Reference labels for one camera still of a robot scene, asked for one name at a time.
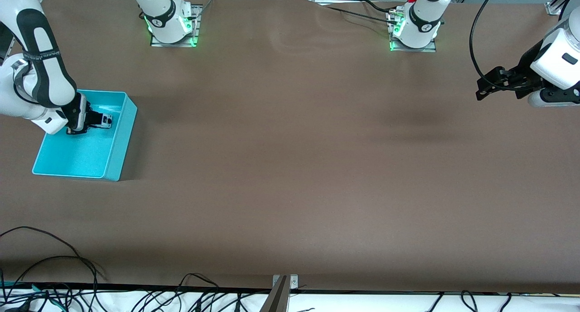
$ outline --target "brown table surface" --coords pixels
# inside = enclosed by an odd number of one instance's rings
[[[43,6],[79,87],[139,113],[116,183],[31,174],[42,130],[0,116],[2,229],[52,231],[110,283],[580,290],[580,110],[476,101],[479,6],[448,8],[436,54],[390,52],[380,22],[306,0],[214,0],[194,49],[149,47],[135,0]],[[555,21],[489,6],[482,69],[511,68]],[[0,245],[9,278],[68,253],[29,231]],[[91,277],[66,262],[27,279]]]

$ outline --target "metal mounting plate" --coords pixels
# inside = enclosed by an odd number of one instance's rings
[[[274,275],[274,277],[272,277],[272,287],[276,285],[278,278],[280,278],[280,275]],[[290,275],[290,289],[296,288],[298,288],[298,275]]]

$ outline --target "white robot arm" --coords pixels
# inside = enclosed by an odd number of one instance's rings
[[[441,17],[451,0],[415,0],[400,10],[403,19],[393,36],[410,48],[426,47],[437,35]]]
[[[89,124],[110,127],[77,93],[38,0],[0,0],[0,22],[23,49],[0,66],[0,114],[29,119],[48,134],[64,126],[71,134],[86,132],[89,111]]]
[[[137,0],[151,33],[162,43],[172,44],[191,33],[184,19],[191,16],[191,4],[184,0]]]
[[[510,87],[517,99],[529,95],[534,107],[580,105],[580,7],[550,29],[516,67],[498,66],[477,85],[478,100]]]

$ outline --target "black strap on robot arm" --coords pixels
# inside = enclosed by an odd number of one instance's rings
[[[48,23],[46,16],[42,12],[31,8],[21,10],[16,17],[16,21],[22,36],[22,39],[19,39],[19,41],[23,42],[25,44],[24,47],[26,48],[26,50],[23,51],[24,57],[33,64],[33,67],[38,76],[37,84],[31,93],[33,99],[35,99],[42,106],[48,108],[62,106],[53,103],[50,99],[49,83],[51,80],[44,63],[44,61],[47,59],[56,59],[58,62],[58,69],[60,69],[59,72],[62,73],[64,79],[74,89],[74,91],[70,93],[70,97],[66,97],[68,101],[71,101],[73,99],[74,93],[76,92],[77,85],[69,76],[66,68],[64,67],[63,59],[60,56],[60,50],[58,49],[56,39],[54,38],[54,34],[52,33],[52,29],[50,28],[50,24]],[[35,35],[36,29],[43,29],[45,31],[52,47],[50,50],[41,51],[39,49],[36,38],[37,36]]]

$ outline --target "turquoise bin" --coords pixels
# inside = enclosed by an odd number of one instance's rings
[[[34,162],[33,174],[116,182],[121,177],[137,107],[127,93],[79,90],[93,110],[112,114],[109,129],[89,128],[69,136],[66,128],[45,134]]]

